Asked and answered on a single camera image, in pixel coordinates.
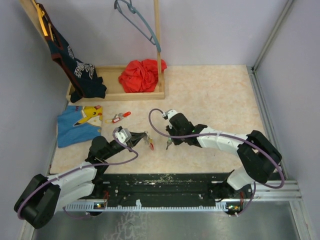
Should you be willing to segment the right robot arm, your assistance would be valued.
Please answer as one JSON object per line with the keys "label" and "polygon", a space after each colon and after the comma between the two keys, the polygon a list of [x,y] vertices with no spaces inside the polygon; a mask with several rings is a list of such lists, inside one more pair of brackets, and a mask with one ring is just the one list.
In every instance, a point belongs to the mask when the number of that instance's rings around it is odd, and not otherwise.
{"label": "right robot arm", "polygon": [[274,145],[258,130],[249,134],[227,133],[204,124],[193,125],[184,114],[173,109],[166,111],[166,131],[175,145],[186,143],[199,148],[217,149],[239,157],[242,166],[233,170],[223,185],[223,192],[235,198],[241,188],[253,182],[265,184],[282,160]]}

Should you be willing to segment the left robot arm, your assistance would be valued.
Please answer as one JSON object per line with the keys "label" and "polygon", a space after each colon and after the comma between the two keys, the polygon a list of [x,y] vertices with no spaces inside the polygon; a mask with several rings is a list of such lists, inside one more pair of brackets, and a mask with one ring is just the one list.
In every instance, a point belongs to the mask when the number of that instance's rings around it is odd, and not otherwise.
{"label": "left robot arm", "polygon": [[104,186],[98,182],[110,166],[107,159],[123,150],[133,152],[133,147],[148,134],[119,127],[112,136],[112,141],[103,136],[95,137],[87,158],[79,166],[55,175],[35,175],[14,205],[17,217],[40,229],[68,204],[83,197],[101,197]]}

